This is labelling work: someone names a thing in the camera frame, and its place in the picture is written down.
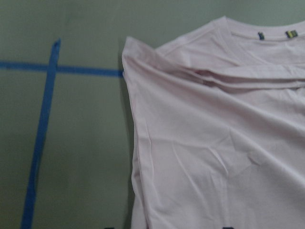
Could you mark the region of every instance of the t-shirt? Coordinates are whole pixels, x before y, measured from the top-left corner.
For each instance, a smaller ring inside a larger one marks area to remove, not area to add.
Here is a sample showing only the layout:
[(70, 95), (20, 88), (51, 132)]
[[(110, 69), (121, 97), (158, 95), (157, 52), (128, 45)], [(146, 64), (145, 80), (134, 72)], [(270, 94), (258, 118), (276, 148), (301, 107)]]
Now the t-shirt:
[(132, 229), (305, 228), (305, 21), (224, 16), (122, 60)]

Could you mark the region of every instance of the gray surface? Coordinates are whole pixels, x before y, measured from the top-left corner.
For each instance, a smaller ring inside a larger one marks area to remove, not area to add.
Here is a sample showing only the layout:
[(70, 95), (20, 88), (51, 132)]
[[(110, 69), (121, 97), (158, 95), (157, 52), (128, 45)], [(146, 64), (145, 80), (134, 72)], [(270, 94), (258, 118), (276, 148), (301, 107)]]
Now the gray surface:
[[(1, 0), (0, 59), (122, 68), (127, 35), (157, 47), (223, 15), (257, 25), (305, 20), (303, 0)], [(45, 74), (0, 71), (0, 228), (20, 226)], [(133, 123), (123, 79), (58, 74), (34, 229), (128, 229)]]

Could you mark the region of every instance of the blue tape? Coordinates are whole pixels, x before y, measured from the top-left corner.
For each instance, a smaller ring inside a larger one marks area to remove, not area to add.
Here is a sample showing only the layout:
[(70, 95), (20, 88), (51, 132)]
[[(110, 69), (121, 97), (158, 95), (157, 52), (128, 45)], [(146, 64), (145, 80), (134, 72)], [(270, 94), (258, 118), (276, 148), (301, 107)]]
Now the blue tape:
[[(2, 62), (0, 62), (0, 68), (45, 72), (45, 71), (47, 71), (48, 66), (45, 64), (2, 61)], [(70, 73), (70, 74), (88, 74), (88, 75), (104, 75), (104, 76), (123, 77), (123, 73), (121, 70), (103, 69), (103, 68), (58, 66), (57, 72), (58, 73)]]
[(32, 158), (32, 165), (30, 168), (30, 178), (28, 182), (27, 195), (23, 209), (21, 229), (31, 229), (31, 225), (33, 221), (34, 206), (36, 200), (37, 175), (39, 172), (39, 165), (40, 165), (43, 145), (48, 129), (48, 122), (49, 122), (49, 115), (51, 110), (52, 95), (53, 95), (53, 88), (55, 82), (60, 45), (61, 45), (60, 39), (53, 44), (49, 65), (47, 67), (47, 78), (44, 88), (41, 113), (40, 113), (35, 148)]

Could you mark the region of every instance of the neckline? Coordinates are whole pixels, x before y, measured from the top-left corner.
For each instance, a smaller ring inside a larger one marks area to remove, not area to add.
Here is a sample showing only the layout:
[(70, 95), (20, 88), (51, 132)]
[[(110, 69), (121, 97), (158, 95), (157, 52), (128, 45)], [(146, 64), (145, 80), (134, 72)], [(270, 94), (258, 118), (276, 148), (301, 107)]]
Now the neckline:
[(263, 32), (265, 34), (264, 41), (288, 41), (290, 38), (286, 36), (285, 32), (297, 30), (299, 37), (305, 36), (305, 21), (283, 26), (259, 26), (243, 23), (223, 16), (214, 20), (213, 23), (220, 28), (218, 32), (226, 48), (245, 65), (273, 65), (274, 63), (265, 61), (244, 50), (235, 40), (234, 35), (259, 41), (258, 32)]

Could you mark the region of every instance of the tape strip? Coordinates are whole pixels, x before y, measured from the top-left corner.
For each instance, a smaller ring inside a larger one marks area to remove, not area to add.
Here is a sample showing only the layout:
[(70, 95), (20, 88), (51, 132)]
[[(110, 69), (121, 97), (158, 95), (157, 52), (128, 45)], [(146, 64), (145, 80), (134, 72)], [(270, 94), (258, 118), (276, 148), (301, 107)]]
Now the tape strip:
[(43, 101), (41, 105), (38, 130), (36, 135), (35, 148), (30, 168), (30, 178), (28, 182), (27, 195), (25, 199), (21, 229), (31, 229), (34, 205), (36, 200), (37, 175), (43, 150), (44, 141), (48, 129), (49, 115), (51, 110), (54, 81), (56, 75), (57, 61), (59, 57), (61, 41), (56, 41), (51, 50), (49, 65), (47, 67), (47, 78), (44, 88)]
[[(0, 62), (0, 68), (46, 72), (48, 69), (48, 66), (45, 64), (2, 61), (2, 62)], [(123, 77), (123, 73), (120, 70), (103, 69), (103, 68), (58, 66), (57, 72), (58, 73), (70, 73), (70, 74), (88, 74), (88, 75)]]

